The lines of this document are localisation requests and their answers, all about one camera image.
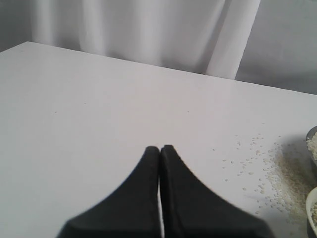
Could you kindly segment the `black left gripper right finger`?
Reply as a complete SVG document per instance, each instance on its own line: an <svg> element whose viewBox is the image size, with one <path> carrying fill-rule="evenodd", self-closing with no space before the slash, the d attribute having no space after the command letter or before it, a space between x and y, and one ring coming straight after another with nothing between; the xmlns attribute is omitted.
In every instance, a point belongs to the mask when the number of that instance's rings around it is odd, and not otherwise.
<svg viewBox="0 0 317 238"><path fill-rule="evenodd" d="M171 145L159 158L159 190L167 238L272 238L265 221L207 188Z"/></svg>

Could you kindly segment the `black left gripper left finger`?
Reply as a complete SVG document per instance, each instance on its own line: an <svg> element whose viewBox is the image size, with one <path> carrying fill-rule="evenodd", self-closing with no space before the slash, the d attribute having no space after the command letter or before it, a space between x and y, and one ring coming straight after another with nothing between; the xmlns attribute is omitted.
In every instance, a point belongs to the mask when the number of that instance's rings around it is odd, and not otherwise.
<svg viewBox="0 0 317 238"><path fill-rule="evenodd" d="M159 238L159 149L149 146L106 199L68 220L60 238Z"/></svg>

